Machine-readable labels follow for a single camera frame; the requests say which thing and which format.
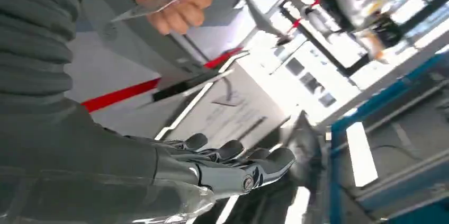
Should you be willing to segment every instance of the prosthetic hand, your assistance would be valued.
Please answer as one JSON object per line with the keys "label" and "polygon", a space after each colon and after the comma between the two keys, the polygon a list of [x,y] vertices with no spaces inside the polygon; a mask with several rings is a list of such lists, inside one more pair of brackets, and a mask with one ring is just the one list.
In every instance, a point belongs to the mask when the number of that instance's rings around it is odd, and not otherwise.
{"label": "prosthetic hand", "polygon": [[194,135],[185,142],[162,144],[171,157],[188,167],[198,186],[207,187],[215,199],[241,195],[279,180],[295,162],[286,148],[273,153],[258,151],[248,158],[235,159],[244,150],[239,141],[230,141],[220,149],[195,152],[207,143],[204,135]]}
{"label": "prosthetic hand", "polygon": [[[197,151],[207,144],[201,134],[159,142],[108,132],[124,144],[107,164],[123,165],[135,175],[54,169],[31,173],[0,166],[0,223],[181,223],[209,211],[217,199],[277,181],[294,163],[288,149],[236,159],[243,151],[238,141]],[[108,151],[111,144],[104,147]],[[130,147],[144,149],[150,165],[124,158]],[[152,171],[139,175],[142,166]]]}

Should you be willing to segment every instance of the robotic finger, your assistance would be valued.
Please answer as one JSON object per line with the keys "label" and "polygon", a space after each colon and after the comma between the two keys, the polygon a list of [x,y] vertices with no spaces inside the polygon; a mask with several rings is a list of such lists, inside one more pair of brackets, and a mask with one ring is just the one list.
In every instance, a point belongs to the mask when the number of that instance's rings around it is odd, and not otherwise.
{"label": "robotic finger", "polygon": [[244,150],[245,149],[241,142],[232,140],[224,144],[219,149],[206,149],[200,151],[199,154],[208,156],[212,162],[223,163],[234,159]]}
{"label": "robotic finger", "polygon": [[269,154],[265,159],[244,159],[239,163],[221,164],[191,160],[200,174],[199,186],[208,187],[216,199],[242,195],[279,180],[295,162],[286,148]]}
{"label": "robotic finger", "polygon": [[164,143],[180,150],[197,151],[208,143],[208,138],[204,134],[197,133],[185,141],[175,140]]}

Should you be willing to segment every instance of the metal bar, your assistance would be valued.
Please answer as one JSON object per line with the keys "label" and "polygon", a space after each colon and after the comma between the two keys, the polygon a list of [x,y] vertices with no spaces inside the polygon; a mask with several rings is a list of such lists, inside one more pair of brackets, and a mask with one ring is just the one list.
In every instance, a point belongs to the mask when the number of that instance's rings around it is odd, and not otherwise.
{"label": "metal bar", "polygon": [[[380,120],[379,122],[369,126],[368,128],[366,128],[366,133],[370,133],[371,131],[377,129],[378,127],[382,126],[383,124],[391,121],[393,118],[397,117],[398,115],[404,113],[406,110],[408,110],[409,108],[413,107],[414,105],[418,104],[419,102],[421,102],[422,100],[430,97],[431,95],[433,95],[434,93],[438,92],[439,90],[441,90],[443,87],[445,87],[446,85],[449,84],[449,80],[445,80],[443,82],[441,82],[440,84],[438,84],[437,86],[431,88],[430,90],[426,91],[424,94],[420,95],[419,97],[413,99],[412,101],[410,101],[409,103],[405,104],[404,106],[398,108],[396,111],[394,111],[393,113],[387,115],[386,117],[384,117],[382,120]],[[338,152],[345,150],[348,147],[348,143],[344,143],[339,145],[337,148],[335,148],[332,151],[332,154],[337,154]]]}
{"label": "metal bar", "polygon": [[376,184],[373,184],[372,186],[366,188],[366,190],[358,194],[357,200],[361,202],[369,200],[373,196],[379,195],[380,192],[385,192],[394,186],[399,186],[402,183],[407,183],[407,181],[409,181],[410,179],[444,164],[449,164],[449,149],[430,158],[427,158],[423,162],[411,166],[402,172],[398,172],[394,175],[388,176],[387,178],[379,181]]}
{"label": "metal bar", "polygon": [[[281,10],[281,14],[286,17],[288,20],[290,20],[292,23],[294,23],[297,19],[295,19],[292,14],[290,14],[290,12],[284,8],[280,6],[280,10]],[[307,30],[307,28],[305,28],[302,24],[299,24],[297,29],[304,35],[306,36],[306,38],[312,42],[312,44],[324,55],[327,57],[327,59],[329,59],[329,61],[335,65],[335,67],[337,67],[337,69],[345,76],[349,76],[349,72],[346,69],[345,66],[343,66],[330,52],[329,50],[327,50],[322,44],[321,42],[319,42],[317,40],[317,38],[315,38],[315,36],[313,36],[313,34],[311,32],[309,32],[309,30]]]}
{"label": "metal bar", "polygon": [[[396,217],[400,217],[400,216],[405,215],[407,213],[413,212],[413,211],[418,210],[420,208],[423,208],[423,207],[426,207],[426,206],[431,205],[433,203],[439,202],[439,201],[441,201],[441,200],[443,200],[445,198],[449,198],[449,192],[443,193],[441,195],[435,196],[435,197],[433,197],[433,198],[431,198],[429,200],[426,200],[424,202],[421,202],[419,204],[415,204],[415,205],[413,205],[411,207],[405,208],[405,209],[403,209],[403,210],[401,210],[399,212],[396,212],[396,213],[394,213],[392,215],[389,215],[389,216],[385,217],[385,219],[391,220],[391,219],[394,219]],[[384,220],[379,220],[376,223],[383,223],[383,222],[384,222]]]}
{"label": "metal bar", "polygon": [[[330,148],[336,147],[336,144],[338,144],[337,137],[338,135],[335,135],[335,132],[332,132],[332,138],[331,138],[331,146]],[[341,224],[342,223],[342,195],[340,191],[340,183],[339,183],[339,165],[340,160],[339,158],[332,158],[331,154],[328,155],[329,158],[329,223],[332,224]]]}
{"label": "metal bar", "polygon": [[296,52],[298,52],[298,50],[299,50],[300,48],[302,48],[302,46],[303,46],[306,42],[307,42],[307,40],[304,40],[304,41],[301,43],[301,45],[300,45],[298,48],[296,48],[295,51],[293,51],[291,54],[289,54],[289,56],[287,57],[287,59],[286,59],[283,63],[281,63],[276,69],[274,69],[273,72],[270,73],[270,75],[275,74],[280,68],[285,67],[289,62],[291,62],[291,60],[296,56]]}
{"label": "metal bar", "polygon": [[398,80],[398,71],[403,73],[409,73],[419,67],[426,60],[435,56],[436,53],[447,45],[447,40],[449,39],[449,32],[445,32],[434,40],[428,46],[422,48],[420,52],[412,56],[407,61],[401,63],[387,75],[382,77],[379,81],[368,87],[361,94],[348,101],[339,110],[335,111],[333,114],[324,119],[321,123],[316,126],[316,129],[325,131],[327,126],[334,124],[336,121],[341,119],[347,112],[353,109],[355,106],[359,106],[363,102],[369,100],[373,95],[378,93],[381,89],[387,88]]}

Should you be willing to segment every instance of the black cable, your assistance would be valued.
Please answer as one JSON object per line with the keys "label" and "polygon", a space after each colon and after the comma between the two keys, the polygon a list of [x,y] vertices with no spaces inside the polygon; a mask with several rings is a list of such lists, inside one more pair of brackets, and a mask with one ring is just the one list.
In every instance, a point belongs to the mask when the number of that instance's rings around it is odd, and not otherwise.
{"label": "black cable", "polygon": [[226,84],[226,101],[232,100],[232,83],[226,77],[223,77],[223,82]]}
{"label": "black cable", "polygon": [[298,52],[298,50],[299,50],[300,48],[302,48],[302,46],[303,46],[304,44],[306,44],[307,42],[309,42],[309,41],[308,41],[308,40],[304,40],[304,42],[303,42],[298,48],[296,48],[293,52],[291,52],[291,53],[287,56],[287,59],[286,59],[284,62],[282,62],[278,67],[276,67],[276,69],[274,69],[274,71],[272,71],[272,72],[270,73],[270,76],[272,76],[274,73],[276,73],[280,68],[284,67],[284,66],[286,65],[285,62],[288,61],[288,60],[290,60],[290,58],[292,58],[292,56],[295,56],[295,55],[296,55],[296,52]]}
{"label": "black cable", "polygon": [[371,150],[378,150],[381,148],[391,148],[394,149],[398,152],[403,153],[404,155],[406,155],[407,157],[413,159],[413,160],[418,160],[418,161],[422,161],[422,158],[416,157],[413,154],[411,154],[409,151],[405,150],[404,148],[398,147],[398,146],[394,146],[394,145],[381,145],[381,146],[376,146],[376,147],[372,147]]}

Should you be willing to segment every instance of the ceiling light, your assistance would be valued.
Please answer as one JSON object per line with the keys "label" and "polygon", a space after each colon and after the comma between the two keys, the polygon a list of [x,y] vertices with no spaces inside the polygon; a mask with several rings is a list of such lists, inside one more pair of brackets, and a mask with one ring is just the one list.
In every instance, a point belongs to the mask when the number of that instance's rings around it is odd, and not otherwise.
{"label": "ceiling light", "polygon": [[326,141],[332,141],[332,128],[326,128]]}
{"label": "ceiling light", "polygon": [[193,224],[195,222],[196,218],[188,220],[185,224]]}
{"label": "ceiling light", "polygon": [[302,217],[309,206],[310,191],[306,187],[299,187],[293,204],[287,209],[285,224],[302,223]]}
{"label": "ceiling light", "polygon": [[229,198],[228,202],[223,208],[223,211],[221,211],[220,216],[218,216],[216,224],[223,224],[226,222],[229,215],[231,214],[232,209],[234,208],[234,205],[237,203],[238,198],[239,196],[232,196]]}

